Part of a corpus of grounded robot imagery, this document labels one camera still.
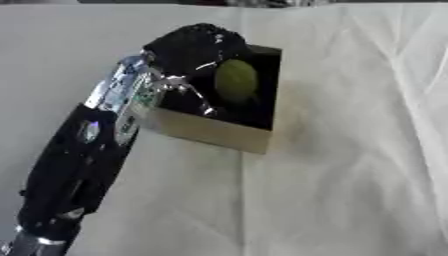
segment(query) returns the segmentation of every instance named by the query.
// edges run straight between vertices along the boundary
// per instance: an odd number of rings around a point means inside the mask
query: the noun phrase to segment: white table
[[[284,49],[264,155],[143,131],[71,255],[446,255],[448,5],[0,8],[0,240],[72,108],[123,56],[212,22]]]

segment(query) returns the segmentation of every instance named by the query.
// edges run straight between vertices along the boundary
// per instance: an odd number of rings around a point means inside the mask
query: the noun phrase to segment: square box
[[[214,73],[190,80],[217,115],[198,115],[200,99],[193,93],[169,91],[158,108],[149,111],[145,126],[160,133],[242,151],[264,154],[275,120],[281,50],[251,45],[251,54],[238,58],[257,71],[258,88],[244,106],[222,100],[214,90]]]

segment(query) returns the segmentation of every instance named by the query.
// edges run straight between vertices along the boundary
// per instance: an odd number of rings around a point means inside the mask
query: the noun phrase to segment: table surface
[[[211,22],[283,49],[266,155],[142,131],[70,255],[446,255],[444,4],[0,8],[0,240],[41,150],[123,56]]]

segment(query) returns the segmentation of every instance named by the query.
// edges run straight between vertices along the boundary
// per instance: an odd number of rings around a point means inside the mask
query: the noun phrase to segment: robotic arm
[[[62,256],[115,181],[138,134],[135,111],[157,105],[169,90],[192,90],[201,113],[213,107],[188,84],[247,51],[237,33],[211,24],[182,27],[145,45],[79,104],[50,140],[20,192],[17,236],[0,255]]]

